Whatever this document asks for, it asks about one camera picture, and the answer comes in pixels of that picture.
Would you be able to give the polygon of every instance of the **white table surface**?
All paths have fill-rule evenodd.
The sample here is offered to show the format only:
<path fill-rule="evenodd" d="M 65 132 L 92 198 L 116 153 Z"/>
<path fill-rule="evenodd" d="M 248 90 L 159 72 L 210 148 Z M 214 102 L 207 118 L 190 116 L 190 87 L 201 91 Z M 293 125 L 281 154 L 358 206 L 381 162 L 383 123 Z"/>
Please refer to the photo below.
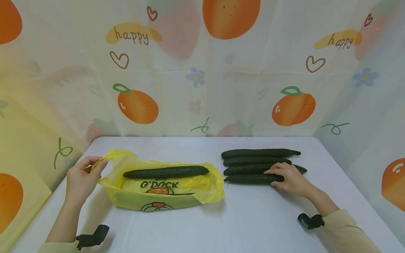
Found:
<path fill-rule="evenodd" d="M 112 148 L 125 149 L 143 160 L 213 163 L 223 172 L 221 152 L 230 149 L 288 148 L 302 152 L 294 164 L 358 222 L 382 252 L 405 252 L 343 170 L 314 137 L 101 137 L 83 154 L 104 156 Z M 107 175 L 108 165 L 103 171 Z M 62 206 L 66 179 L 11 249 L 31 253 L 45 241 Z M 305 230 L 301 213 L 316 214 L 303 198 L 271 186 L 225 184 L 225 198 L 214 204 L 158 212 L 113 206 L 102 186 L 84 205 L 78 234 L 93 234 L 99 224 L 110 227 L 106 240 L 85 252 L 111 253 L 242 253 L 335 252 L 320 229 Z"/>

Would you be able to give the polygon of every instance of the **stack of cucumbers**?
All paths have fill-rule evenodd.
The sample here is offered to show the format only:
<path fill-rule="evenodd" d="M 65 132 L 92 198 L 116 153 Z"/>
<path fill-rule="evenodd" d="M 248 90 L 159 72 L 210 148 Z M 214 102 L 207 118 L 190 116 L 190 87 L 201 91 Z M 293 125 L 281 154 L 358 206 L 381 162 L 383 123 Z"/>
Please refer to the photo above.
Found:
<path fill-rule="evenodd" d="M 224 159 L 225 182 L 234 184 L 267 185 L 274 181 L 283 182 L 284 177 L 276 174 L 263 174 L 275 163 L 292 162 L 286 157 L 300 155 L 290 149 L 234 149 L 221 154 Z M 301 174 L 307 172 L 303 167 L 293 164 Z"/>

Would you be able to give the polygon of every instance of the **bumpy cucumber skin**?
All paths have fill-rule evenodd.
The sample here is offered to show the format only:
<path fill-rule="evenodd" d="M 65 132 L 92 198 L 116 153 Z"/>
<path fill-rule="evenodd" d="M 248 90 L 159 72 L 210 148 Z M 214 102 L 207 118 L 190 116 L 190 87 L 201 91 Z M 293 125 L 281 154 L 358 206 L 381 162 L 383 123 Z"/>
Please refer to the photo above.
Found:
<path fill-rule="evenodd" d="M 283 157 L 256 157 L 256 156 L 244 156 L 244 157 L 232 157 L 224 160 L 224 166 L 232 167 L 238 165 L 247 164 L 275 164 L 286 162 L 291 164 L 292 162 Z"/>
<path fill-rule="evenodd" d="M 301 152 L 291 149 L 234 149 L 228 150 L 221 154 L 222 159 L 241 156 L 256 156 L 256 157 L 290 157 L 300 155 Z"/>
<path fill-rule="evenodd" d="M 168 168 L 157 168 L 148 170 L 132 170 L 124 173 L 124 177 L 130 179 L 155 179 L 155 178 L 179 178 L 188 176 L 199 176 L 209 173 L 203 166 L 178 166 Z"/>
<path fill-rule="evenodd" d="M 225 176 L 231 176 L 231 175 L 240 175 L 240 174 L 260 174 L 265 172 L 266 170 L 270 169 L 271 166 L 274 164 L 248 164 L 248 165 L 239 165 L 239 166 L 233 166 L 229 167 L 226 170 L 224 170 L 224 175 Z M 307 169 L 294 165 L 298 171 L 301 174 L 304 174 L 307 172 Z"/>
<path fill-rule="evenodd" d="M 241 185 L 269 185 L 274 181 L 283 182 L 284 177 L 275 174 L 233 175 L 228 176 L 224 181 Z"/>

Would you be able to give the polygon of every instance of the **yellow plastic bag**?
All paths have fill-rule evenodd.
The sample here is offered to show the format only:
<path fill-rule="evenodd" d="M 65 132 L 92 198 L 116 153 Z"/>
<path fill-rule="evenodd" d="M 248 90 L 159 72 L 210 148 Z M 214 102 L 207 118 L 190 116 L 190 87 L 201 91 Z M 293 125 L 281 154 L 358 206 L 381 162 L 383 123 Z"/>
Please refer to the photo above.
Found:
<path fill-rule="evenodd" d="M 113 169 L 98 183 L 105 187 L 115 206 L 141 211 L 168 210 L 219 202 L 225 196 L 222 176 L 210 163 L 198 164 L 209 170 L 206 175 L 134 180 L 124 178 L 123 174 L 132 170 L 196 164 L 142 161 L 137 155 L 121 149 L 109 150 L 103 159 L 111 161 Z"/>

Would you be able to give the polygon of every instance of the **blue flower print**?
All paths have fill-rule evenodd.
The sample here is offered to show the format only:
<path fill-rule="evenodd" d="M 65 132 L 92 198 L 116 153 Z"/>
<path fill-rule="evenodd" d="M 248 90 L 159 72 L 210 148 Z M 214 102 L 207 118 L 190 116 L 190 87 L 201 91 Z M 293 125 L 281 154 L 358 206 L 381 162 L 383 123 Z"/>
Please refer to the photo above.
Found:
<path fill-rule="evenodd" d="M 357 83 L 355 87 L 360 87 L 362 84 L 365 84 L 367 86 L 373 86 L 374 85 L 374 80 L 379 77 L 379 74 L 377 72 L 371 72 L 370 68 L 365 68 L 363 69 L 363 72 L 361 74 L 355 74 L 353 76 L 354 80 L 357 80 Z"/>
<path fill-rule="evenodd" d="M 204 85 L 205 84 L 205 73 L 202 70 L 197 71 L 196 67 L 191 67 L 191 74 L 187 74 L 185 75 L 185 77 L 190 80 L 193 81 L 193 87 L 197 88 L 198 84 Z"/>

